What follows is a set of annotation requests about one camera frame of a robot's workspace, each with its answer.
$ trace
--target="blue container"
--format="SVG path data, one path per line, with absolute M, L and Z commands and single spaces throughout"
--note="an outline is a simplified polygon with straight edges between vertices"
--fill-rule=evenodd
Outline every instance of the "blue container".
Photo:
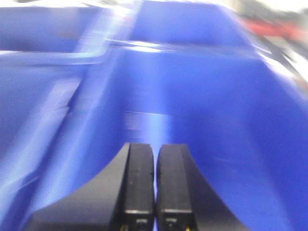
M 17 230 L 69 102 L 109 56 L 108 40 L 125 36 L 127 14 L 0 8 L 0 230 Z
M 220 47 L 252 46 L 226 8 L 191 2 L 145 1 L 129 39 Z
M 2 230 L 89 181 L 125 142 L 150 143 L 155 159 L 163 143 L 186 143 L 251 230 L 307 230 L 307 100 L 249 43 L 200 44 L 114 46 L 108 62 L 92 65 L 38 164 L 39 177 L 23 185 L 36 190 L 14 197 L 11 211 L 22 212 L 7 215 Z

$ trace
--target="blue plastic bin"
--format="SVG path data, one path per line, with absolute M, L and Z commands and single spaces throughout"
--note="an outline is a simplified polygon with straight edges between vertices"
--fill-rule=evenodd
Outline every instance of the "blue plastic bin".
M 0 8 L 0 230 L 16 230 L 45 154 L 89 68 L 108 60 L 129 10 Z
M 108 62 L 89 69 L 39 164 L 36 190 L 24 196 L 31 200 L 17 197 L 11 209 L 24 211 L 5 224 L 82 186 L 123 143 L 145 142 L 156 158 L 163 143 L 188 144 L 252 231 L 307 230 L 307 100 L 245 45 L 148 45 L 114 46 Z
M 129 40 L 251 47 L 225 7 L 184 1 L 145 1 Z

